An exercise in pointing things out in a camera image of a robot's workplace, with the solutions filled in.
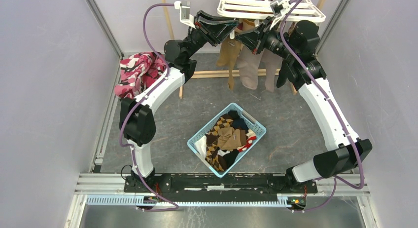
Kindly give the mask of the beige pink sock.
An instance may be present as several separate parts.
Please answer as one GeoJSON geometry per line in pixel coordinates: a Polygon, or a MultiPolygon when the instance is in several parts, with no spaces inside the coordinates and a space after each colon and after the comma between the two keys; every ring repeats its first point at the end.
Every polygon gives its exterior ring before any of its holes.
{"type": "Polygon", "coordinates": [[[277,69],[281,67],[282,58],[269,50],[264,50],[261,61],[264,63],[266,69],[266,90],[274,92],[276,87],[275,74],[277,69]]]}

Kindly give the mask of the tan ribbed sock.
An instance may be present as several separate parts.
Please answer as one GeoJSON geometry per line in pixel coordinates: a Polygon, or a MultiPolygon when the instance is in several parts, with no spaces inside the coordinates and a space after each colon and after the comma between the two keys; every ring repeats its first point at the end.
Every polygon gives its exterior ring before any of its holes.
{"type": "Polygon", "coordinates": [[[226,38],[220,48],[219,58],[216,62],[218,67],[228,67],[228,88],[234,89],[233,70],[236,64],[239,53],[241,52],[242,44],[235,39],[226,38]]]}
{"type": "Polygon", "coordinates": [[[224,127],[218,131],[217,146],[224,151],[233,151],[246,144],[246,134],[244,130],[224,127]]]}

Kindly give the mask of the black sock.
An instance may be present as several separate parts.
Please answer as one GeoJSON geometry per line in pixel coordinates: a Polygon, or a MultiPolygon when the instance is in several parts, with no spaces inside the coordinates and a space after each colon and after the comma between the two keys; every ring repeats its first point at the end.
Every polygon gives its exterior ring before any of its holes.
{"type": "Polygon", "coordinates": [[[285,85],[285,83],[288,80],[289,73],[290,73],[289,64],[286,61],[283,61],[281,64],[281,68],[280,68],[279,75],[278,75],[277,82],[276,82],[277,88],[281,88],[282,86],[285,85]]]}

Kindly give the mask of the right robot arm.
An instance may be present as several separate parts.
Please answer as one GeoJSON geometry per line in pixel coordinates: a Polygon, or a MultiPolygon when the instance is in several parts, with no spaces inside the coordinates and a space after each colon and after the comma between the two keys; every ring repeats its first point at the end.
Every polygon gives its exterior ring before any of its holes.
{"type": "Polygon", "coordinates": [[[327,151],[313,159],[290,167],[286,171],[285,187],[298,192],[305,182],[337,177],[340,173],[358,168],[360,184],[364,183],[362,162],[373,146],[369,139],[361,139],[351,128],[333,97],[326,72],[315,57],[319,44],[319,27],[308,20],[296,23],[291,33],[280,33],[272,28],[273,17],[267,17],[257,27],[236,35],[252,54],[268,50],[282,58],[276,86],[287,81],[310,107],[326,142],[327,151]]]}

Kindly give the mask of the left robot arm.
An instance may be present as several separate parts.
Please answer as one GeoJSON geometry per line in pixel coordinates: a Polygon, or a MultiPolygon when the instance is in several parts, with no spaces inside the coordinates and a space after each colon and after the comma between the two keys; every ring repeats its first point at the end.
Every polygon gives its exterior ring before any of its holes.
{"type": "Polygon", "coordinates": [[[132,155],[132,173],[136,186],[149,192],[155,186],[150,176],[154,171],[150,146],[156,133],[154,113],[160,105],[194,74],[197,62],[191,59],[199,49],[209,43],[221,44],[238,26],[236,18],[217,17],[203,11],[191,18],[192,27],[184,39],[169,40],[164,45],[168,68],[149,89],[133,99],[122,100],[120,112],[120,138],[126,140],[132,155]]]}

